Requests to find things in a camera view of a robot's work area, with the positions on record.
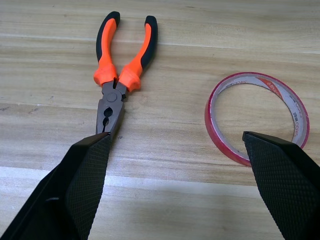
pliers jaw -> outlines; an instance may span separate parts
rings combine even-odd
[[[103,97],[98,103],[95,133],[110,133],[112,139],[125,113],[124,101],[127,99],[128,90],[120,82],[116,84],[109,81],[103,84],[102,94]]]

double-sided tape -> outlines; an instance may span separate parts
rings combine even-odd
[[[221,133],[215,116],[215,102],[218,95],[225,89],[238,84],[253,84],[275,93],[289,108],[294,122],[292,142],[303,148],[309,136],[309,117],[305,106],[296,93],[282,81],[258,72],[240,72],[223,79],[214,88],[205,107],[206,129],[218,149],[230,159],[251,166],[247,154],[233,147]]]

orange handle grip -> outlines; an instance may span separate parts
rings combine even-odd
[[[125,85],[129,92],[140,88],[140,75],[153,60],[158,42],[158,24],[154,16],[147,16],[144,22],[145,37],[143,45],[135,58],[124,66],[119,82]]]
[[[117,70],[111,59],[110,44],[119,22],[120,13],[110,12],[103,20],[96,37],[95,51],[99,67],[95,71],[93,79],[100,86],[117,78]]]

pliers cutting edge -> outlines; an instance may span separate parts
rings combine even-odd
[[[158,25],[154,16],[144,22],[145,38],[135,58],[125,65],[119,78],[112,63],[110,44],[120,22],[120,13],[113,11],[106,16],[96,38],[96,56],[99,67],[93,75],[102,87],[103,97],[98,103],[96,134],[110,133],[111,139],[124,116],[124,101],[128,92],[140,88],[140,75],[152,61],[158,41]]]

orange and black pliers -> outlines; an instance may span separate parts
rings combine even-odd
[[[94,81],[102,87],[103,97],[98,103],[96,134],[109,133],[111,139],[124,115],[124,100],[128,92],[140,88],[140,75],[154,58],[158,41],[158,24],[154,16],[144,22],[145,38],[140,52],[126,66],[119,78],[112,63],[110,44],[120,22],[120,13],[113,11],[104,19],[96,38],[96,56],[99,67]]]

